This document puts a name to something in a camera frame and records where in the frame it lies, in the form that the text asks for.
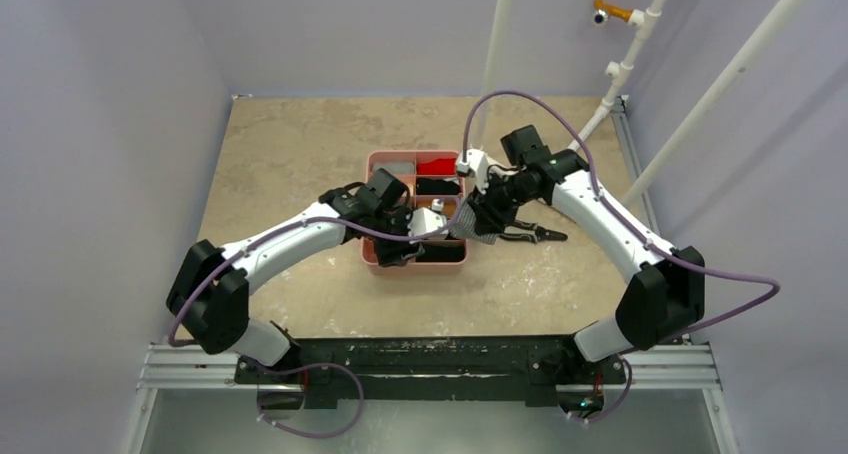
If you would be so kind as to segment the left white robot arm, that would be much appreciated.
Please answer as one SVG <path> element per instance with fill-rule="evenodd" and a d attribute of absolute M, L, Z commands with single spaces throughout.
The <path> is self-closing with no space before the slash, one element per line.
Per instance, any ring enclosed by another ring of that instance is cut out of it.
<path fill-rule="evenodd" d="M 297 373 L 298 356 L 283 328 L 251 318 L 249 300 L 295 264 L 362 237 L 381 264 L 402 266 L 422 251 L 428 210 L 413 205 L 408 186 L 384 169 L 368 182 L 330 189 L 300 214 L 221 247 L 192 245 L 166 299 L 175 325 L 208 354 L 234 352 L 259 362 L 272 382 Z"/>

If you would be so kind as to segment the grey striped underwear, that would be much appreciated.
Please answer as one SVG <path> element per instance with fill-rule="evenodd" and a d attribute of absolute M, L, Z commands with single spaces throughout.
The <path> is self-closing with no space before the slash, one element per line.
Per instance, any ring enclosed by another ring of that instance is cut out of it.
<path fill-rule="evenodd" d="M 454 214 L 449 219 L 448 233 L 451 237 L 493 245 L 499 238 L 499 232 L 485 232 L 486 226 L 473 209 L 474 204 L 463 200 L 458 204 Z"/>

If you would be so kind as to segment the black underwear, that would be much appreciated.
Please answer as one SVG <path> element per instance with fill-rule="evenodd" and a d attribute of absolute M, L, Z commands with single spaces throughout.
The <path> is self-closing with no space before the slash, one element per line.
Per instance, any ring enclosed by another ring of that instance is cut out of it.
<path fill-rule="evenodd" d="M 460 263 L 466 258 L 463 244 L 424 244 L 422 252 L 415 258 L 417 263 Z"/>

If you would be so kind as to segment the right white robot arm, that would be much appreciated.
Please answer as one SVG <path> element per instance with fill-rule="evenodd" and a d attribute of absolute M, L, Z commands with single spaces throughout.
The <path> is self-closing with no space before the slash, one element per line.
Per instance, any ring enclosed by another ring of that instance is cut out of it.
<path fill-rule="evenodd" d="M 500 169 L 482 150 L 469 149 L 456 171 L 474 187 L 451 234 L 492 244 L 521 206 L 541 200 L 583 229 L 608 256 L 625 292 L 615 312 L 572 337 L 561 366 L 576 381 L 596 373 L 601 360 L 629 349 L 647 350 L 704 316 L 703 256 L 678 249 L 643 225 L 594 177 L 577 152 L 552 152 L 534 126 L 504 136 L 510 167 Z"/>

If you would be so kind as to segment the pink divided organizer tray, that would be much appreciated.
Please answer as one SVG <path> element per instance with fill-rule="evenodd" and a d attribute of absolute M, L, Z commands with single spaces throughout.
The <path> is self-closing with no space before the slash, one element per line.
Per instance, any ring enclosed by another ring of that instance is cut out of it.
<path fill-rule="evenodd" d="M 459 153 L 454 150 L 380 150 L 372 152 L 366 161 L 365 167 L 365 179 L 369 180 L 375 172 L 371 171 L 371 166 L 376 162 L 385 162 L 385 161 L 411 161 L 415 163 L 418 159 L 421 160 L 429 160 L 433 158 L 455 158 L 457 159 Z M 416 199 L 418 197 L 422 197 L 415 193 L 415 183 L 416 179 L 419 177 L 427 177 L 427 178 L 449 178 L 456 179 L 461 187 L 462 192 L 456 196 L 448 196 L 448 195 L 426 195 L 432 197 L 446 197 L 446 198 L 454 198 L 456 201 L 460 200 L 461 197 L 465 195 L 466 191 L 466 183 L 459 179 L 455 174 L 453 176 L 418 176 L 415 172 L 414 175 L 393 175 L 399 180 L 403 181 L 406 186 L 409 188 L 411 193 L 410 204 L 413 208 L 417 208 L 415 205 Z M 451 217 L 456 209 L 451 212 L 445 212 L 448 217 Z M 428 239 L 422 243 L 422 247 L 424 244 L 441 244 L 441 245 L 450 245 L 450 244 L 463 244 L 466 247 L 466 258 L 464 261 L 460 263 L 448 264 L 448 263 L 417 263 L 414 259 L 411 259 L 407 262 L 406 265 L 401 267 L 381 267 L 377 263 L 377 256 L 375 252 L 375 245 L 369 239 L 364 239 L 361 241 L 360 255 L 361 259 L 367 266 L 367 268 L 375 275 L 384 275 L 384 276 L 394 276 L 399 277 L 401 275 L 448 275 L 448 274 L 456 274 L 460 272 L 465 264 L 465 262 L 469 258 L 469 242 L 466 240 L 460 240 L 451 237 L 448 235 L 446 239 L 443 240 L 431 240 Z"/>

